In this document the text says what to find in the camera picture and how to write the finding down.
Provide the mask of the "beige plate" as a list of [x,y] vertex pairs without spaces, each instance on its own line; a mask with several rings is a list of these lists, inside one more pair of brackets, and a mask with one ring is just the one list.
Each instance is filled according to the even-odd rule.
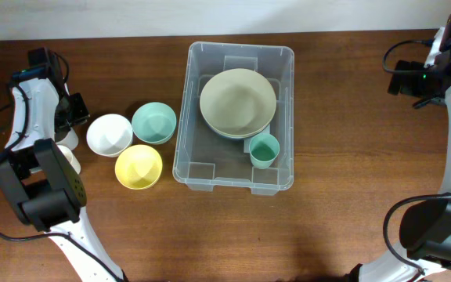
[[216,74],[200,94],[203,118],[252,117],[261,127],[274,118],[276,104],[275,91],[267,78],[244,68]]

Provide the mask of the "cream plate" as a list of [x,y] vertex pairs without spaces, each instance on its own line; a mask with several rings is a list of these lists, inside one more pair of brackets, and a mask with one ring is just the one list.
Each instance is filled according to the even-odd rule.
[[255,117],[215,117],[206,119],[214,128],[228,135],[251,137],[261,132],[266,126],[257,125]]

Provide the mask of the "green cup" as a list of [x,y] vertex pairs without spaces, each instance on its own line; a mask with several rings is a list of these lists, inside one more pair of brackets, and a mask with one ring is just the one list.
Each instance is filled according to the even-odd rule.
[[256,135],[249,144],[251,163],[255,168],[267,169],[280,153],[277,138],[268,133]]

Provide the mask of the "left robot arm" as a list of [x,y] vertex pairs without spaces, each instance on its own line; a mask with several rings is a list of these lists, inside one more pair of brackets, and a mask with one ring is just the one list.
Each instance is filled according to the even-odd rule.
[[28,242],[49,238],[83,281],[125,281],[89,222],[87,194],[79,173],[60,150],[75,148],[74,126],[89,112],[67,88],[69,65],[46,47],[27,54],[29,67],[12,74],[13,124],[0,152],[0,189],[16,217],[37,233],[0,238]]

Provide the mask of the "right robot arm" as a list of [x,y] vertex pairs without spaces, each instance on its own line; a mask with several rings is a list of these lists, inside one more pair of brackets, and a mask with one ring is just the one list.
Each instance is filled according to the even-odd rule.
[[413,108],[446,106],[448,143],[442,185],[436,194],[409,197],[394,204],[384,217],[382,233],[387,251],[367,264],[358,264],[346,281],[423,281],[451,270],[451,14],[433,39],[423,62],[400,60],[391,74],[388,93],[417,98]]

